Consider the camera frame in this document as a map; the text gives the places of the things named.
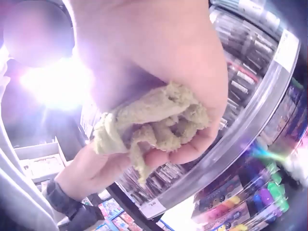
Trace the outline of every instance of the wrist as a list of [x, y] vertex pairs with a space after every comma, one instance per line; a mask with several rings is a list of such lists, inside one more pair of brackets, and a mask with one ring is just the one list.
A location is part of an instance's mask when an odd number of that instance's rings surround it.
[[82, 201], [88, 196], [86, 189], [79, 184], [76, 174], [67, 166], [56, 177], [55, 182], [59, 184], [63, 192], [76, 201]]

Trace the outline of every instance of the hand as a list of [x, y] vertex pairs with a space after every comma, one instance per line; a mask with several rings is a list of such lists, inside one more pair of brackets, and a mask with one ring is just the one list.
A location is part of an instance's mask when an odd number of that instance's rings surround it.
[[199, 157], [217, 135], [228, 94], [223, 49], [209, 20], [208, 1], [69, 2], [76, 52], [93, 72], [98, 107], [109, 111], [161, 81], [182, 83], [207, 108], [211, 126], [177, 152], [155, 150], [145, 161], [157, 167]]
[[127, 154], [97, 155], [93, 143], [82, 148], [55, 181], [72, 199], [81, 201], [103, 191], [131, 165]]

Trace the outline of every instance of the bright light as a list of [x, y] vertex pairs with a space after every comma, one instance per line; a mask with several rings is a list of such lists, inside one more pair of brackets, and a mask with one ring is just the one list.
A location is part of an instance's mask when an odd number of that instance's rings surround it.
[[33, 68], [21, 84], [50, 108], [71, 110], [89, 95], [91, 73], [76, 58], [62, 59], [44, 68]]

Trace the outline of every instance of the gray sleeve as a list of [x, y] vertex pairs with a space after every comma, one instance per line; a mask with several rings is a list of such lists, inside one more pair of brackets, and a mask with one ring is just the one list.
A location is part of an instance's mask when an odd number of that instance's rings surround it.
[[[0, 100], [8, 77], [3, 77], [5, 63], [0, 62]], [[57, 231], [50, 204], [33, 181], [25, 176], [0, 117], [0, 206], [17, 224], [33, 231]]]

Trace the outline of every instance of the purple package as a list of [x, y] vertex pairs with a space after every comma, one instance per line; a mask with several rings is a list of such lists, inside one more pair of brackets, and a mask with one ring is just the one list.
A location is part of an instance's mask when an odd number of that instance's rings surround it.
[[[259, 190], [260, 192], [260, 197], [262, 200], [262, 203], [265, 205], [265, 207], [270, 206], [271, 204], [274, 203], [274, 199], [272, 197], [272, 194], [267, 190], [266, 188], [261, 188]], [[282, 215], [282, 212], [280, 211], [279, 208], [275, 209], [276, 216], [280, 217]]]

